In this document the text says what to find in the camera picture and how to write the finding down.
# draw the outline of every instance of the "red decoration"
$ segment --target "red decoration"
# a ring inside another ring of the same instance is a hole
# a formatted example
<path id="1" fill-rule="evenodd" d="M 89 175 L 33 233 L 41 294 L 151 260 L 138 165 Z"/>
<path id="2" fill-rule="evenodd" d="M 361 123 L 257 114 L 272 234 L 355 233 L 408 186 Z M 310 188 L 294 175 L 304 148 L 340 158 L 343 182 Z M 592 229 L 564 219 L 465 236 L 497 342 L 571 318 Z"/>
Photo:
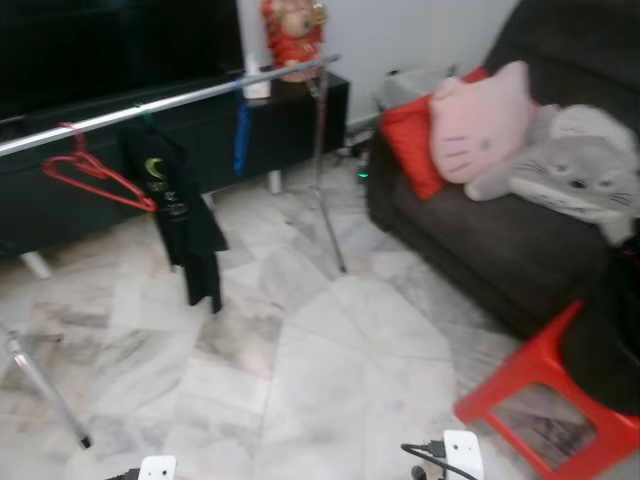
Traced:
<path id="1" fill-rule="evenodd" d="M 320 55 L 326 21 L 323 6 L 314 0 L 263 0 L 261 12 L 276 68 L 308 62 Z M 304 82 L 316 74 L 317 70 L 309 69 L 282 79 Z"/>

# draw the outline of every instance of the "clothes rack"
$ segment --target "clothes rack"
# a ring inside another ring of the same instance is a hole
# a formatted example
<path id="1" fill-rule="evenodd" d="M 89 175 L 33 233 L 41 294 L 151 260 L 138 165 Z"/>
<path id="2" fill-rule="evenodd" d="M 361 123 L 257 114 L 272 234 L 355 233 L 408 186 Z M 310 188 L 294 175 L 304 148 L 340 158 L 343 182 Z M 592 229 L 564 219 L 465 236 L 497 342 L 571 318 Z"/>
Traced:
<path id="1" fill-rule="evenodd" d="M 291 65 L 289 67 L 280 68 L 271 72 L 265 72 L 260 75 L 252 75 L 250 77 L 243 77 L 238 80 L 215 85 L 213 87 L 203 88 L 200 90 L 194 90 L 192 92 L 184 93 L 181 95 L 175 95 L 172 97 L 155 100 L 144 104 L 139 104 L 133 107 L 125 108 L 115 112 L 100 115 L 98 117 L 89 118 L 79 122 L 74 122 L 74 128 L 83 132 L 96 130 L 102 127 L 120 123 L 126 120 L 137 118 L 140 116 L 148 115 L 155 112 L 161 112 L 163 110 L 169 110 L 189 103 L 198 102 L 207 98 L 212 98 L 218 95 L 238 90 L 240 88 L 252 85 L 254 83 L 260 83 L 270 80 L 281 78 L 290 73 L 304 71 L 310 68 L 317 68 L 319 77 L 319 86 L 316 87 L 312 81 L 307 82 L 307 87 L 315 99 L 316 102 L 316 119 L 315 119 L 315 134 L 314 134 L 314 148 L 313 148 L 313 162 L 315 168 L 314 185 L 311 187 L 312 193 L 320 206 L 320 212 L 324 219 L 329 237 L 331 240 L 331 246 L 334 251 L 335 260 L 338 264 L 338 268 L 342 272 L 346 272 L 345 262 L 343 260 L 342 252 L 337 242 L 336 235 L 334 233 L 331 221 L 328 216 L 327 207 L 320 187 L 321 177 L 321 163 L 324 150 L 324 131 L 326 122 L 326 104 L 327 104 L 327 82 L 328 71 L 326 66 L 330 63 L 336 62 L 340 59 L 339 54 L 333 54 L 323 56 L 316 60 L 309 62 L 299 63 Z M 55 142 L 63 138 L 67 138 L 73 135 L 73 131 L 68 128 L 53 128 L 51 130 L 45 130 L 40 133 L 28 135 L 15 140 L 10 140 L 0 144 L 0 157 L 10 155 L 12 153 L 28 150 L 40 145 Z"/>
<path id="2" fill-rule="evenodd" d="M 83 132 L 89 132 L 91 130 L 97 130 L 102 127 L 107 127 L 116 123 L 124 122 L 132 118 L 140 117 L 145 114 L 161 112 L 163 110 L 169 110 L 171 108 L 180 107 L 189 103 L 199 102 L 207 98 L 216 97 L 218 95 L 224 95 L 225 93 L 232 92 L 239 88 L 243 88 L 254 83 L 266 82 L 283 77 L 289 73 L 299 72 L 314 67 L 325 67 L 326 65 L 336 62 L 340 59 L 340 55 L 329 55 L 326 57 L 312 60 L 310 62 L 299 63 L 290 67 L 280 68 L 271 72 L 265 72 L 260 75 L 252 75 L 250 77 L 244 77 L 236 81 L 222 83 L 213 87 L 202 88 L 200 90 L 194 90 L 193 92 L 183 93 L 175 95 L 173 97 L 162 98 L 149 103 L 139 104 L 133 107 L 125 108 L 123 110 L 117 110 L 115 112 L 100 115 L 98 117 L 89 118 L 80 122 L 74 122 L 73 126 L 77 130 Z M 0 157 L 10 155 L 12 153 L 20 152 L 22 150 L 28 150 L 39 145 L 55 142 L 63 138 L 67 138 L 73 135 L 73 131 L 68 128 L 59 127 L 52 128 L 51 130 L 45 130 L 33 135 L 27 135 L 16 140 L 10 140 L 0 144 Z"/>
<path id="3" fill-rule="evenodd" d="M 328 71 L 326 66 L 340 59 L 340 55 L 330 55 L 312 60 L 310 62 L 300 63 L 292 65 L 290 67 L 281 68 L 271 72 L 266 72 L 260 75 L 251 77 L 244 77 L 233 82 L 227 82 L 221 85 L 215 85 L 213 87 L 195 90 L 193 92 L 176 95 L 173 97 L 156 100 L 146 104 L 136 105 L 134 107 L 126 108 L 124 110 L 118 110 L 98 117 L 82 120 L 74 123 L 74 129 L 82 132 L 96 130 L 102 127 L 113 125 L 125 120 L 133 119 L 136 117 L 144 116 L 154 112 L 160 112 L 171 108 L 179 107 L 189 103 L 194 103 L 207 98 L 215 97 L 217 95 L 223 95 L 225 93 L 232 92 L 234 90 L 252 85 L 254 83 L 265 82 L 280 78 L 284 75 L 307 70 L 309 68 L 318 69 L 318 85 L 313 81 L 307 82 L 307 88 L 311 96 L 316 102 L 316 118 L 315 118 L 315 132 L 314 132 L 314 148 L 313 148 L 313 162 L 314 162 L 314 184 L 311 186 L 311 191 L 317 200 L 320 212 L 324 219 L 327 231 L 330 236 L 331 246 L 334 250 L 335 260 L 338 264 L 338 268 L 342 272 L 346 272 L 346 266 L 340 250 L 340 246 L 336 239 L 331 221 L 329 219 L 325 198 L 322 192 L 321 176 L 322 176 L 322 156 L 324 146 L 324 132 L 326 121 L 326 102 L 327 102 L 327 85 L 328 85 Z M 28 150 L 40 145 L 55 142 L 63 138 L 67 138 L 74 135 L 74 130 L 60 127 L 51 130 L 46 130 L 34 135 L 28 135 L 16 140 L 11 140 L 0 144 L 0 157 L 11 155 L 12 153 Z M 40 261 L 40 258 L 35 252 L 26 254 L 35 257 L 38 263 L 42 263 L 42 267 L 45 269 L 44 273 L 48 273 L 46 264 L 44 261 Z M 48 401 L 49 405 L 58 413 L 60 418 L 64 421 L 69 430 L 78 439 L 79 443 L 88 448 L 91 445 L 89 435 L 86 433 L 84 427 L 73 416 L 64 400 L 57 392 L 55 387 L 49 382 L 46 376 L 38 369 L 36 364 L 32 361 L 31 357 L 23 349 L 21 344 L 21 336 L 17 332 L 5 332 L 7 336 L 7 350 L 12 359 L 16 362 L 18 367 L 29 377 L 34 386 L 38 389 L 40 394 Z M 60 342 L 62 336 L 38 336 L 40 340 Z"/>

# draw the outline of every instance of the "marble floor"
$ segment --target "marble floor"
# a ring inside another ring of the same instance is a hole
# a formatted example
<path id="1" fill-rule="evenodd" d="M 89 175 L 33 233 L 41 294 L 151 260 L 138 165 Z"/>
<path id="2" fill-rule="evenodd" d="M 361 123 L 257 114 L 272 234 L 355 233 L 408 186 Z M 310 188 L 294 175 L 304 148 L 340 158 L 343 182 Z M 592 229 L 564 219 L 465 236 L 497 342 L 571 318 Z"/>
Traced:
<path id="1" fill-rule="evenodd" d="M 214 195 L 231 245 L 217 316 L 208 302 L 186 306 L 148 217 L 43 252 L 49 280 L 1 264 L 0 322 L 64 334 L 30 349 L 94 446 L 81 450 L 0 355 L 0 479 L 103 480 L 162 453 L 178 458 L 180 480 L 409 479 L 417 462 L 400 443 L 462 428 L 453 403 L 518 342 L 371 224 L 354 178 L 349 161 L 327 165 L 348 274 L 306 188 L 309 165 L 287 172 L 282 195 L 263 181 Z M 550 461 L 584 430 L 539 392 L 502 409 Z M 536 478 L 497 435 L 473 428 L 487 480 Z M 636 456 L 602 478 L 638 470 Z"/>

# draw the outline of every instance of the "electrical cord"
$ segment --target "electrical cord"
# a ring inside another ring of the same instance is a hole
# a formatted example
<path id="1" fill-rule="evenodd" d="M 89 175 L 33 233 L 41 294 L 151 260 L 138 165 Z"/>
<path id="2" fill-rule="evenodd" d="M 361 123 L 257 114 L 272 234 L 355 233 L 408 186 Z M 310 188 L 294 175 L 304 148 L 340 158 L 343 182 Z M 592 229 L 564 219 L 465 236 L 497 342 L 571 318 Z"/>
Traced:
<path id="1" fill-rule="evenodd" d="M 456 468 L 452 465 L 449 465 L 446 462 L 438 460 L 437 458 L 432 457 L 431 455 L 426 455 L 420 452 L 420 450 L 429 451 L 428 445 L 411 445 L 409 443 L 403 443 L 402 445 L 400 445 L 400 448 L 405 452 L 410 453 L 411 455 L 415 455 L 416 457 L 422 458 L 423 460 L 433 463 L 434 465 L 437 465 L 440 468 L 443 468 L 445 470 L 449 470 L 450 472 L 457 473 L 458 475 L 461 475 L 468 480 L 478 480 L 476 477 L 468 474 L 464 470 L 460 470 L 459 468 Z"/>

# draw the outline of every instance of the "television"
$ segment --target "television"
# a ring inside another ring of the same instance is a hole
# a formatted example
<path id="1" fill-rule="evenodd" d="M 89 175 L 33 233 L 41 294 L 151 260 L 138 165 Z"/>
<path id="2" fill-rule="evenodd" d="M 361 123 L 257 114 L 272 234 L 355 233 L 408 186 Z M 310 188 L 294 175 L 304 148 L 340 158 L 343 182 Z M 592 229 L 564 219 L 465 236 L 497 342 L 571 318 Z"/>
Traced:
<path id="1" fill-rule="evenodd" d="M 242 69 L 236 0 L 0 0 L 0 119 Z"/>

